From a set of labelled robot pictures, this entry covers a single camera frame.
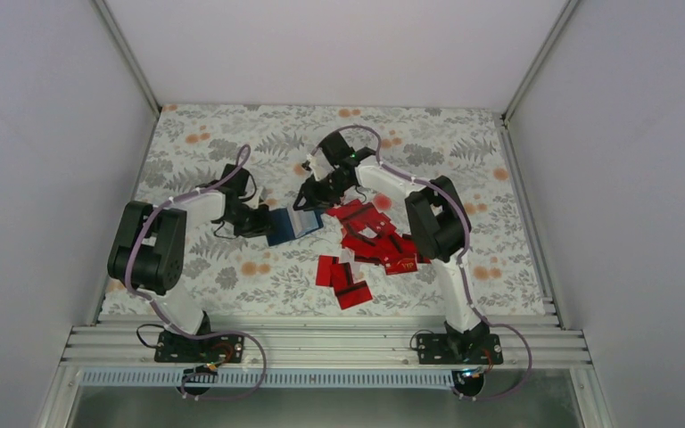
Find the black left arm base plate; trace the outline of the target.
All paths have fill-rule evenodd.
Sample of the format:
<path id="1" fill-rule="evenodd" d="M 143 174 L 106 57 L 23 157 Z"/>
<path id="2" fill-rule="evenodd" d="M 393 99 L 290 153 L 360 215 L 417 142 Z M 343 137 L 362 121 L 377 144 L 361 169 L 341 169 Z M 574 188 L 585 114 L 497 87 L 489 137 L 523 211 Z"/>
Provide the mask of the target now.
<path id="1" fill-rule="evenodd" d="M 196 341 L 170 332 L 160 334 L 154 350 L 157 363 L 240 363 L 243 357 L 245 337 L 224 334 Z"/>

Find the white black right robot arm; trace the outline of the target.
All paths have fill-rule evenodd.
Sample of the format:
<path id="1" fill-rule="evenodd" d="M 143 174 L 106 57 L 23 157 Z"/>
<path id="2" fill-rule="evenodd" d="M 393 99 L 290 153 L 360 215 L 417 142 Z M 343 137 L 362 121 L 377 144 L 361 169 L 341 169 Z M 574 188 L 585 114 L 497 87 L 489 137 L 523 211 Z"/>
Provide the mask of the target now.
<path id="1" fill-rule="evenodd" d="M 294 210 L 331 208 L 354 186 L 403 200 L 409 231 L 421 255 L 431 260 L 446 304 L 447 349 L 459 363 L 480 354 L 490 328 L 471 296 L 466 272 L 471 226 L 452 181 L 415 177 L 383 160 L 380 148 L 353 149 L 335 130 L 314 147 L 322 152 L 332 170 L 317 171 L 314 153 L 304 168 L 311 172 L 293 202 Z"/>

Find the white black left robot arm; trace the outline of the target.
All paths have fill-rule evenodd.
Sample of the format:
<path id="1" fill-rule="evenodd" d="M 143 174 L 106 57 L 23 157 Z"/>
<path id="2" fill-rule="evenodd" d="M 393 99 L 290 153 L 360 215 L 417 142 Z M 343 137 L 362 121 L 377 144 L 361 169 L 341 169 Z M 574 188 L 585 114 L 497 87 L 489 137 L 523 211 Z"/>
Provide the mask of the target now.
<path id="1" fill-rule="evenodd" d="M 259 190 L 248 191 L 252 175 L 235 164 L 220 179 L 172 196 L 160 205 L 129 202 L 122 213 L 107 262 L 109 277 L 145 300 L 165 330 L 179 335 L 177 349 L 189 360 L 212 349 L 210 321 L 179 280 L 189 232 L 207 224 L 230 225 L 236 237 L 274 232 L 269 207 Z"/>

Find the navy blue card holder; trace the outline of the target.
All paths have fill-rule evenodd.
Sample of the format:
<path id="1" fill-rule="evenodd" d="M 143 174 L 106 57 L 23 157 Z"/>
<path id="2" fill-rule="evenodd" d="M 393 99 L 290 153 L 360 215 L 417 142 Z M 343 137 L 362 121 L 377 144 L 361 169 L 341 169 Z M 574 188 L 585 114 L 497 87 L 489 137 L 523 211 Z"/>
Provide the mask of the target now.
<path id="1" fill-rule="evenodd" d="M 266 236 L 269 247 L 302 238 L 324 227 L 322 210 L 293 210 L 291 207 L 271 210 L 271 232 Z"/>

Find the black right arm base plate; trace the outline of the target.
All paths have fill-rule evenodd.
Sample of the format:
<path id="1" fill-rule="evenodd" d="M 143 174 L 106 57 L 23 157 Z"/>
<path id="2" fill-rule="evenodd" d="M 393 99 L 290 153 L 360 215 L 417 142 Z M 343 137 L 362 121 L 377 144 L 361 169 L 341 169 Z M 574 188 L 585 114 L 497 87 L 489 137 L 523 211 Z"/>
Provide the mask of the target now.
<path id="1" fill-rule="evenodd" d="M 497 334 L 480 342 L 458 344 L 446 333 L 416 333 L 410 344 L 421 365 L 502 365 L 504 356 Z"/>

